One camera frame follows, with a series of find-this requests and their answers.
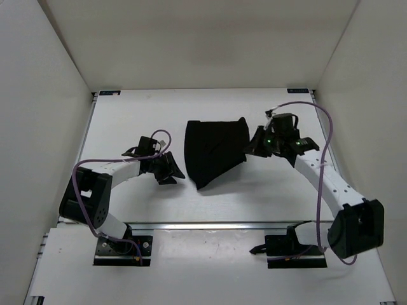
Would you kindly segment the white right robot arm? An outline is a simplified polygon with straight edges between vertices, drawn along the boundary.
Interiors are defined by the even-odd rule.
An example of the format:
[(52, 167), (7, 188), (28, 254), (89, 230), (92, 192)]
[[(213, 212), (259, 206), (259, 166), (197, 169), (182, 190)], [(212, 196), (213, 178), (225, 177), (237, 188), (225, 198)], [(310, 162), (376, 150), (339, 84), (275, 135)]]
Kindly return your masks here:
[(330, 248), (339, 258), (381, 247), (384, 242), (384, 207), (353, 189), (329, 164), (310, 138), (302, 138), (295, 114), (267, 111), (268, 122), (259, 125), (245, 153), (284, 158), (317, 190), (317, 201), (325, 202), (332, 224), (306, 220), (287, 229), (288, 252), (300, 254), (309, 246)]

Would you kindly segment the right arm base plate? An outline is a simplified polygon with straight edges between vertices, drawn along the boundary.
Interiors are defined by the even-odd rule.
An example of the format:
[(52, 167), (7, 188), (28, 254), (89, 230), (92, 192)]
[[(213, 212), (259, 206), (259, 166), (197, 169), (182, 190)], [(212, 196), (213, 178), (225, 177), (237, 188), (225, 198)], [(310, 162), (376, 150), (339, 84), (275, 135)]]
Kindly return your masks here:
[(268, 269), (323, 269), (328, 266), (317, 246), (299, 243), (292, 226), (284, 233), (266, 232), (264, 243), (253, 247), (249, 253), (265, 254)]

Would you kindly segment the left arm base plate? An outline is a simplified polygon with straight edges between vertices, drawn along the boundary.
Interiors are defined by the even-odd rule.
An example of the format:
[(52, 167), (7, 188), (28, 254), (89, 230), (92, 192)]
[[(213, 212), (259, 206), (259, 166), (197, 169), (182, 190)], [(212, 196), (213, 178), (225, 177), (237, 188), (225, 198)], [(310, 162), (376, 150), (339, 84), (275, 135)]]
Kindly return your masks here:
[(132, 240), (141, 251), (130, 243), (115, 243), (100, 237), (97, 240), (93, 258), (94, 266), (150, 267), (153, 249), (153, 231), (132, 231)]

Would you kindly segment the black skirt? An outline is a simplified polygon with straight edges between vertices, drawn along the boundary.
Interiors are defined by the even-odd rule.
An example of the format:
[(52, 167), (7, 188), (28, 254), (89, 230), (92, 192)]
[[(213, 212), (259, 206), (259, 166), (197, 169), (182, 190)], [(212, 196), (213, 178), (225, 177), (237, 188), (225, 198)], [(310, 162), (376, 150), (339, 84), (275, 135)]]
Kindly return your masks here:
[(198, 190), (247, 161), (249, 127), (244, 117), (236, 121), (188, 121), (184, 136), (184, 162)]

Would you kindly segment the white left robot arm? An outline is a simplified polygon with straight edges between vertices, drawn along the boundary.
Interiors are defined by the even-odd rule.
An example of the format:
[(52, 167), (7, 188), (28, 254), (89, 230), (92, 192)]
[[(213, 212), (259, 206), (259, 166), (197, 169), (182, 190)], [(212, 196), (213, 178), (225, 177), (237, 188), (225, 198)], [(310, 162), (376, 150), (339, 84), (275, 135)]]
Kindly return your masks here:
[(142, 174), (154, 175), (159, 185), (176, 184), (185, 176), (169, 151), (152, 137), (142, 136), (139, 144), (125, 151), (117, 162), (101, 161), (95, 169), (77, 167), (59, 206), (61, 217), (93, 228), (99, 237), (111, 239), (119, 253), (133, 245), (130, 226), (109, 213), (111, 191), (119, 184)]

